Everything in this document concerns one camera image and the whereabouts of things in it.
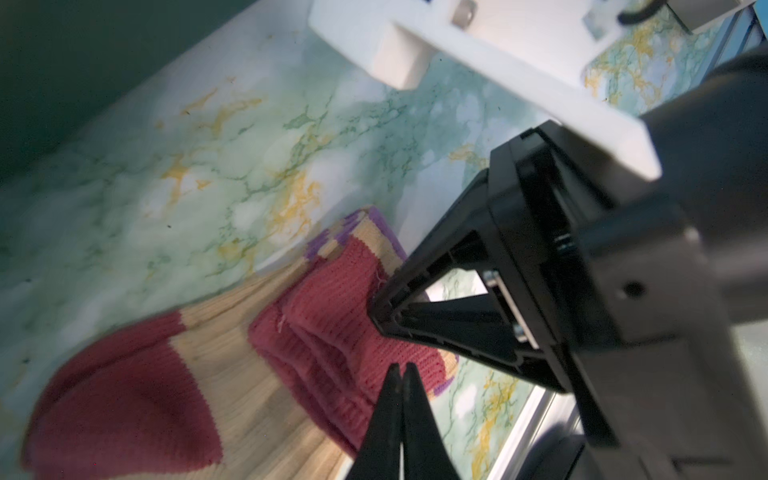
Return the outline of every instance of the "green marble tabletop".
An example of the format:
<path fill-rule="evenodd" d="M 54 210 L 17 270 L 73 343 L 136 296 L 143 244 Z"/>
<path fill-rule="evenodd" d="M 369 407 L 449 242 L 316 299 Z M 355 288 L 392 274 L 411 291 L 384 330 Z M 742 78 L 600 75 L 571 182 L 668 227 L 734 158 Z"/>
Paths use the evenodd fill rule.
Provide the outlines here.
<path fill-rule="evenodd" d="M 0 186 L 0 476 L 45 383 L 99 336 L 225 289 L 375 204 L 412 251 L 493 147 L 546 117 L 444 55 L 394 91 L 260 0 Z M 586 70 L 641 113 L 685 91 L 717 28 L 668 12 Z M 452 273 L 432 294 L 477 293 Z M 433 402 L 462 478 L 486 478 L 531 386 L 466 359 Z"/>

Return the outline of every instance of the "white plastic part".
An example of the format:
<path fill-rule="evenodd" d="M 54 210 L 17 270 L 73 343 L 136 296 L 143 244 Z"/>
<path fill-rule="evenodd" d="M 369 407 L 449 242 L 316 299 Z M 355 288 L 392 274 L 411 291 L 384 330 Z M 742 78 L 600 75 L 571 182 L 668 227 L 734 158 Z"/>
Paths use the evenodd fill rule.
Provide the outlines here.
<path fill-rule="evenodd" d="M 315 0 L 310 27 L 375 79 L 415 88 L 435 50 L 537 105 L 645 180 L 661 166 L 645 124 L 578 87 L 584 67 L 623 32 L 627 0 Z"/>

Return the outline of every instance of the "marble surface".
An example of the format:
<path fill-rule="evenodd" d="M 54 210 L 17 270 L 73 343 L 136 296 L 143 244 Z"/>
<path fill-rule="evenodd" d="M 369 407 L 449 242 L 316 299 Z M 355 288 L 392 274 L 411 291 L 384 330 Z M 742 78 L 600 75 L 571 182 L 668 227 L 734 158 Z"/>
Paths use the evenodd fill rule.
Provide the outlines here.
<path fill-rule="evenodd" d="M 365 204 L 412 251 L 493 147 L 545 119 L 444 55 L 415 91 L 386 88 L 306 29 L 308 8 L 260 0 L 0 186 L 1 476 L 25 476 L 34 401 L 89 342 L 225 289 Z M 585 86 L 642 112 L 688 87 L 710 37 L 661 15 Z M 471 293 L 467 279 L 433 293 Z M 433 403 L 462 478 L 487 476 L 530 388 L 462 360 Z"/>

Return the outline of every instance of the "black cable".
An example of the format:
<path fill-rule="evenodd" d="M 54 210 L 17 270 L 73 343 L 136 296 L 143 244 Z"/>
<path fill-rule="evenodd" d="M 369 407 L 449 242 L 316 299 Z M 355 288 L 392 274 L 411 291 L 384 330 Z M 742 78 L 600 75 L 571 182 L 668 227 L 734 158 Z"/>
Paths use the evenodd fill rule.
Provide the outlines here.
<path fill-rule="evenodd" d="M 637 12 L 622 12 L 619 14 L 619 23 L 622 25 L 637 25 L 656 15 L 661 7 L 667 4 L 667 0 L 651 0 L 645 8 Z"/>

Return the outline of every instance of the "folded sock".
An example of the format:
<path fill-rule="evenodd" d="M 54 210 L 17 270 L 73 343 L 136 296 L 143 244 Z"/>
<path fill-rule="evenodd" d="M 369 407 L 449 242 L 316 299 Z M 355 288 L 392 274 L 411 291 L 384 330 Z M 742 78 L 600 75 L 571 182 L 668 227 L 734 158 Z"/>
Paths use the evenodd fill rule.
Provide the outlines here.
<path fill-rule="evenodd" d="M 390 362 L 416 361 L 430 394 L 455 375 L 455 356 L 380 338 L 365 315 L 403 257 L 359 210 L 272 273 L 97 341 L 41 394 L 22 464 L 77 480 L 333 478 L 333 442 L 356 453 Z"/>

